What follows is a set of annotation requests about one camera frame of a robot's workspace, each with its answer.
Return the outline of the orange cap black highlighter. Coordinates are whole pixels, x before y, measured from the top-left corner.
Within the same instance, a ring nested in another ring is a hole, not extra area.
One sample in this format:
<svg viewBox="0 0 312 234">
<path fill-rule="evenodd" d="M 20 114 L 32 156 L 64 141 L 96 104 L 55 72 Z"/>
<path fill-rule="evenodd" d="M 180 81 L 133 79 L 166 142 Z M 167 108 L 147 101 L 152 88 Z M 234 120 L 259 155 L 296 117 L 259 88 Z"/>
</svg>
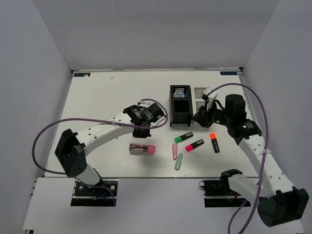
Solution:
<svg viewBox="0 0 312 234">
<path fill-rule="evenodd" d="M 219 145 L 218 145 L 215 133 L 210 133 L 210 138 L 211 138 L 211 142 L 212 142 L 212 145 L 213 145 L 214 152 L 215 153 L 219 153 L 220 149 L 219 149 Z"/>
</svg>

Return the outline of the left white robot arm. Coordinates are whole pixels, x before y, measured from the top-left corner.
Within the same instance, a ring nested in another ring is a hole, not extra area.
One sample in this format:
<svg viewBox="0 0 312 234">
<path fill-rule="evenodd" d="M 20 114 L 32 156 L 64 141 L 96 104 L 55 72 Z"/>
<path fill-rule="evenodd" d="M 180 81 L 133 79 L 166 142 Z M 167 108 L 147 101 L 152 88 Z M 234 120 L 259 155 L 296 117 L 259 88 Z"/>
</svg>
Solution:
<svg viewBox="0 0 312 234">
<path fill-rule="evenodd" d="M 135 138 L 150 137 L 151 124 L 168 119 L 168 113 L 159 103 L 148 106 L 132 105 L 110 120 L 85 130 L 65 130 L 58 141 L 55 155 L 67 177 L 81 181 L 94 195 L 103 189 L 103 182 L 97 171 L 87 163 L 86 157 L 98 147 L 122 135 L 133 134 Z"/>
</svg>

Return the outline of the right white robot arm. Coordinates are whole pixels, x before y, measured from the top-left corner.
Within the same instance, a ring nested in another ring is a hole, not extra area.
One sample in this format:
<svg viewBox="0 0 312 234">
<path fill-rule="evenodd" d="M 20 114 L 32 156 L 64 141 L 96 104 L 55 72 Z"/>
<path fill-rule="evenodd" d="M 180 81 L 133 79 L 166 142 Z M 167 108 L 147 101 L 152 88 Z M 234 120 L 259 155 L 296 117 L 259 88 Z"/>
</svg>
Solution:
<svg viewBox="0 0 312 234">
<path fill-rule="evenodd" d="M 276 226 L 299 220 L 307 206 L 309 195 L 298 189 L 285 176 L 269 150 L 258 125 L 247 118 L 246 102 L 241 95 L 225 98 L 225 107 L 218 108 L 217 95 L 202 95 L 205 104 L 193 116 L 193 121 L 204 128 L 212 124 L 226 126 L 228 134 L 245 153 L 259 176 L 259 182 L 248 180 L 239 169 L 222 172 L 220 188 L 225 194 L 237 192 L 256 206 L 262 222 Z"/>
</svg>

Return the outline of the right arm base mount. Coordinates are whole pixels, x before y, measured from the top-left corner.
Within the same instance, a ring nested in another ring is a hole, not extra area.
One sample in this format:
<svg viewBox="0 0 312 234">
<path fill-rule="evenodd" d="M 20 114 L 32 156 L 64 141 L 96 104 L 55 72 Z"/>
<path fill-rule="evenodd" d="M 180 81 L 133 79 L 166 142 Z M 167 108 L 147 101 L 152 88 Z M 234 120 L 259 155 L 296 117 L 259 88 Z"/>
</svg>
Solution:
<svg viewBox="0 0 312 234">
<path fill-rule="evenodd" d="M 202 180 L 199 187 L 204 192 L 205 208 L 238 208 L 245 201 L 236 192 L 226 192 L 219 180 Z"/>
</svg>

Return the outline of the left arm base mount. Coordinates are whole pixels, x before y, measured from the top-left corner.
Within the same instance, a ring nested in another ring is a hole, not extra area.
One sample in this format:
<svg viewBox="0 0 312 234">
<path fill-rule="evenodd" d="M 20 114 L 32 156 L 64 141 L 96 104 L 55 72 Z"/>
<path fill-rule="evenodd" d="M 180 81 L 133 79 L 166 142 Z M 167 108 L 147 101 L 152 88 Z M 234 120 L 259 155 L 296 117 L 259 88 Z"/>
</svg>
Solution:
<svg viewBox="0 0 312 234">
<path fill-rule="evenodd" d="M 104 188 L 89 188 L 80 181 L 75 182 L 71 206 L 73 207 L 114 207 L 117 202 L 118 180 L 104 180 Z"/>
</svg>

